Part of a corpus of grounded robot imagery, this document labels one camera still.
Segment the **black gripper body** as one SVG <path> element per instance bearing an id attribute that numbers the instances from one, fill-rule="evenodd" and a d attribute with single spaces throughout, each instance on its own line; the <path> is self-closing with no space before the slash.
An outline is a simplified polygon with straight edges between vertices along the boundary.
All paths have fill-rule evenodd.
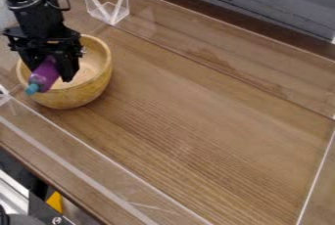
<path id="1" fill-rule="evenodd" d="M 75 60 L 83 56 L 81 33 L 64 25 L 58 0 L 7 0 L 18 25 L 4 30 L 10 48 L 23 60 L 43 60 L 54 55 L 59 60 Z"/>

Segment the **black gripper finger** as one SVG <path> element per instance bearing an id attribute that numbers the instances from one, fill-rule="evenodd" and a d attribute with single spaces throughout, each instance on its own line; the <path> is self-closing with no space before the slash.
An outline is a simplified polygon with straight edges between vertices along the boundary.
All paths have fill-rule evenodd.
<path id="1" fill-rule="evenodd" d="M 30 70 L 35 70 L 46 59 L 43 53 L 20 52 L 20 57 Z"/>
<path id="2" fill-rule="evenodd" d="M 71 82 L 79 69 L 81 56 L 75 53 L 62 52 L 56 54 L 56 64 L 59 69 L 59 74 L 64 82 Z"/>

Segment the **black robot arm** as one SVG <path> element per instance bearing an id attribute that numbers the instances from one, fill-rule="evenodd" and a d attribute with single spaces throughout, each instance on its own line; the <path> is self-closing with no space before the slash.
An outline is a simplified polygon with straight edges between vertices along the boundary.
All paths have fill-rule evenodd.
<path id="1" fill-rule="evenodd" d="M 55 58 L 56 69 L 64 82 L 70 82 L 79 69 L 83 56 L 82 34 L 64 25 L 63 12 L 71 6 L 60 7 L 58 0 L 6 0 L 18 25 L 7 27 L 10 49 L 19 53 L 30 68 L 35 70 L 46 57 Z"/>

